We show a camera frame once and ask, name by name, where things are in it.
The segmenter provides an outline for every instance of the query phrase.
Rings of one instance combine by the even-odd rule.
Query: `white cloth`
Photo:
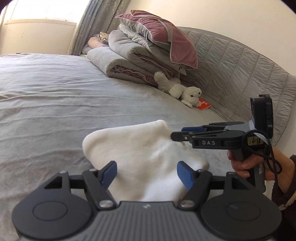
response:
[[[163,120],[109,128],[89,134],[82,143],[92,165],[101,169],[116,161],[118,173],[109,187],[116,202],[178,201],[185,193],[177,163],[208,169],[209,163],[182,142],[174,142]]]

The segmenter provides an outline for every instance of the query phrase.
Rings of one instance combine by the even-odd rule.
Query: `curtain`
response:
[[[86,42],[94,34],[110,33],[117,29],[117,15],[124,13],[130,0],[90,0],[76,32],[72,55],[80,55]]]

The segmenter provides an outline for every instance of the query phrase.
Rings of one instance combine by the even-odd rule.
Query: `white plush toy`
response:
[[[168,80],[164,73],[156,72],[154,74],[154,80],[158,84],[158,88],[161,91],[170,94],[172,97],[179,99],[181,98],[181,102],[192,108],[200,107],[201,103],[199,101],[199,97],[202,91],[197,87],[185,87],[179,83],[175,79]]]

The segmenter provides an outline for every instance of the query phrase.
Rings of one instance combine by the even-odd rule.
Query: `wall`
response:
[[[0,54],[67,54],[76,23],[25,19],[4,22],[0,31]]]
[[[280,0],[132,0],[130,9],[233,38],[296,75],[296,14]]]

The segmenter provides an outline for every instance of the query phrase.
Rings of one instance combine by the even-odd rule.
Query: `device handle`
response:
[[[251,153],[245,149],[231,150],[231,152],[234,158],[241,162],[246,160],[251,155]],[[255,186],[260,192],[264,193],[266,191],[266,186],[263,163],[258,164],[254,168],[248,169],[248,171],[250,173],[250,177],[247,178],[247,181]]]

